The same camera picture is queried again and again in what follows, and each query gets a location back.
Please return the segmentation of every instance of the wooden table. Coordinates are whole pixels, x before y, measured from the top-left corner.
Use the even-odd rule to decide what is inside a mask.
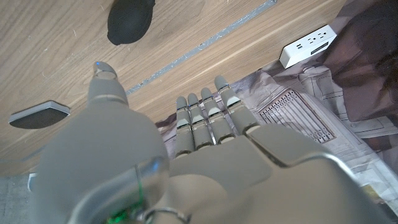
[[[138,42],[107,39],[112,0],[0,2],[0,175],[34,170],[40,148],[86,103],[93,63],[108,62],[126,90],[251,13],[266,0],[157,0],[152,24]],[[279,58],[282,48],[332,21],[345,0],[278,0],[209,47],[129,94],[130,108],[153,121],[175,111],[175,99],[213,79],[235,82]],[[54,100],[71,115],[51,127],[8,124],[12,113]]]

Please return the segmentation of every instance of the power strip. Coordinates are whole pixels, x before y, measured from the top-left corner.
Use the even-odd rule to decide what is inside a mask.
[[[336,34],[333,29],[326,25],[284,47],[279,60],[284,68],[289,68],[312,55],[324,51],[335,38]]]

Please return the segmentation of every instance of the cloth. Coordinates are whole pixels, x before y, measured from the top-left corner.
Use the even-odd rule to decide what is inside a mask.
[[[350,121],[398,113],[398,1],[354,17],[325,52]]]

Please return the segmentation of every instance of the robotic hand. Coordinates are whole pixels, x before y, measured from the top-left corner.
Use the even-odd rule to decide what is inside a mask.
[[[389,223],[339,159],[291,129],[260,126],[223,77],[215,85],[238,135],[209,89],[208,121],[196,95],[179,97],[170,161],[116,72],[97,62],[87,108],[40,159],[34,223]]]

